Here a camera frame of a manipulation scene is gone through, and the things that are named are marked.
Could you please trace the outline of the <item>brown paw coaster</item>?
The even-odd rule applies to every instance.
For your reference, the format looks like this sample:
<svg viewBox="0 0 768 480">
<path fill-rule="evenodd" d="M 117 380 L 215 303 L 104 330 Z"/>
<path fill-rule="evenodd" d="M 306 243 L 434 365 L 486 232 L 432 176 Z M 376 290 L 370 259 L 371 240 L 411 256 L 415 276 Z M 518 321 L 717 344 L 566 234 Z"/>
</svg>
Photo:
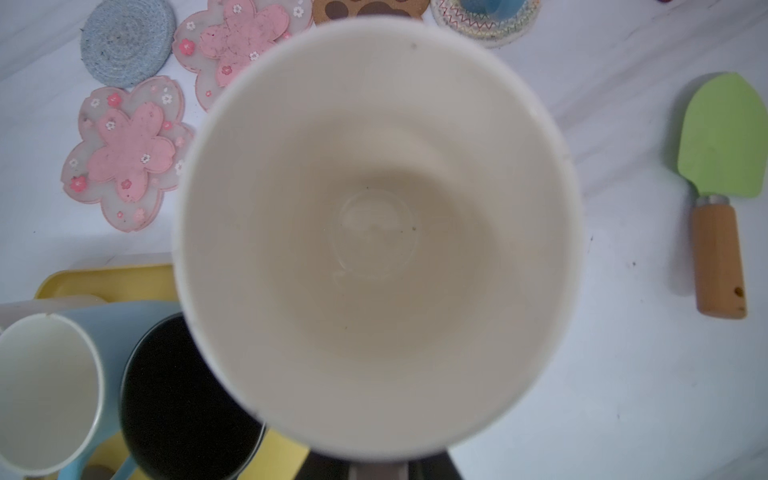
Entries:
<svg viewBox="0 0 768 480">
<path fill-rule="evenodd" d="M 429 0 L 316 0 L 312 14 L 316 24 L 374 15 L 421 19 L 429 5 Z"/>
</svg>

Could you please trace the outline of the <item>grey woven coaster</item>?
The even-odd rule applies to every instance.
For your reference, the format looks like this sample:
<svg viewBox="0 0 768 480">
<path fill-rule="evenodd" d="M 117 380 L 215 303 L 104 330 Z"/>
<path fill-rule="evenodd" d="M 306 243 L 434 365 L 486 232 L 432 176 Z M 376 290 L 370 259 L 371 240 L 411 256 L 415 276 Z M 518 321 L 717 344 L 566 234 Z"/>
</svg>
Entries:
<svg viewBox="0 0 768 480">
<path fill-rule="evenodd" d="M 175 29 L 165 0 L 106 0 L 81 29 L 81 60 L 100 83 L 132 88 L 166 63 Z"/>
</svg>

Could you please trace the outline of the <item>pink flower coaster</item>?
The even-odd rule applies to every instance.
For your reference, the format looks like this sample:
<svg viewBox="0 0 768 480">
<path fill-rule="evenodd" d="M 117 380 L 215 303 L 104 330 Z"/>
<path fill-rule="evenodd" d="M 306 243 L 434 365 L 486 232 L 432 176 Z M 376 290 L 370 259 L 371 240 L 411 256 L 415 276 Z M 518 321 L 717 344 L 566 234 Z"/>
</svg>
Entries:
<svg viewBox="0 0 768 480">
<path fill-rule="evenodd" d="M 180 22 L 172 44 L 179 63 L 196 74 L 195 94 L 208 111 L 225 87 L 268 50 L 309 29 L 311 0 L 209 0 Z"/>
<path fill-rule="evenodd" d="M 81 141 L 62 167 L 63 191 L 77 202 L 99 205 L 121 232 L 146 228 L 164 194 L 182 178 L 193 140 L 183 114 L 182 90 L 167 76 L 149 78 L 130 91 L 92 91 L 77 117 Z"/>
</svg>

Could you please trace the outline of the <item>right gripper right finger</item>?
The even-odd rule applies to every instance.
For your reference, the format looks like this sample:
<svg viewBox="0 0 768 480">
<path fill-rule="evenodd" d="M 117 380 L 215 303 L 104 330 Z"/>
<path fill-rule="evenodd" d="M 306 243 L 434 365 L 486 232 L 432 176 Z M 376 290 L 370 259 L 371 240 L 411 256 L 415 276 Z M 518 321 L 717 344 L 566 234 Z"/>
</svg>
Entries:
<svg viewBox="0 0 768 480">
<path fill-rule="evenodd" d="M 449 453 L 441 453 L 409 462 L 410 480 L 462 480 Z"/>
</svg>

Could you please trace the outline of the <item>colourful embroidered coaster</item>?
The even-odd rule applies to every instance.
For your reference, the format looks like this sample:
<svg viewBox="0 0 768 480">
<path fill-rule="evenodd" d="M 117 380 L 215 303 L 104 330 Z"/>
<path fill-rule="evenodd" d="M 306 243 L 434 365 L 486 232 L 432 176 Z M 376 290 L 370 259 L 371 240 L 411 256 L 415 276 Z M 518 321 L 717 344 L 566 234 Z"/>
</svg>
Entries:
<svg viewBox="0 0 768 480">
<path fill-rule="evenodd" d="M 511 19 L 498 21 L 464 10 L 459 1 L 431 1 L 430 9 L 438 25 L 448 28 L 486 48 L 499 48 L 517 40 L 534 24 L 540 10 L 538 0 L 526 1 Z"/>
</svg>

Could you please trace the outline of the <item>teal blue mug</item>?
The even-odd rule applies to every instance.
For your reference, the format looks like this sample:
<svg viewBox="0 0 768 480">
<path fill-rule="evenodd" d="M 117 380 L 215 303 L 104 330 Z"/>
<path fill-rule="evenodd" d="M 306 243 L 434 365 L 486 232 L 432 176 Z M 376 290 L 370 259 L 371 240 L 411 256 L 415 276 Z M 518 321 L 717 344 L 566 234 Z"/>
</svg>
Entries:
<svg viewBox="0 0 768 480">
<path fill-rule="evenodd" d="M 473 14 L 481 14 L 493 20 L 513 18 L 525 5 L 525 0 L 460 0 L 461 7 Z"/>
</svg>

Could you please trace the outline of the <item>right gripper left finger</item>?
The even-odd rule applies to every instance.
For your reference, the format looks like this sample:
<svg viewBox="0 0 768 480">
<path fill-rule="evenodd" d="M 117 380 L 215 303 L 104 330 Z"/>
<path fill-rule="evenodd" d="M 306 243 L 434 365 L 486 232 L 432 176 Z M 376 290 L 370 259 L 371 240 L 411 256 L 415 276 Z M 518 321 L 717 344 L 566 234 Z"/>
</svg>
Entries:
<svg viewBox="0 0 768 480">
<path fill-rule="evenodd" d="M 349 463 L 310 451 L 294 476 L 295 480 L 347 480 Z"/>
</svg>

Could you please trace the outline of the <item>pink handle mug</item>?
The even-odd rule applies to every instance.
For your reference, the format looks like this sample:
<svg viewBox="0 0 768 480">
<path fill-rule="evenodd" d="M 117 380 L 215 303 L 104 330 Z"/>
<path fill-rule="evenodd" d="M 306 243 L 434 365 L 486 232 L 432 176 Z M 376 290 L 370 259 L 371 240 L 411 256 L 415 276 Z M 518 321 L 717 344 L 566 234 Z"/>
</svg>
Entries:
<svg viewBox="0 0 768 480">
<path fill-rule="evenodd" d="M 584 263 L 566 142 L 493 53 L 415 20 L 301 34 L 203 124 L 176 288 L 250 414 L 352 479 L 476 434 L 541 376 Z"/>
</svg>

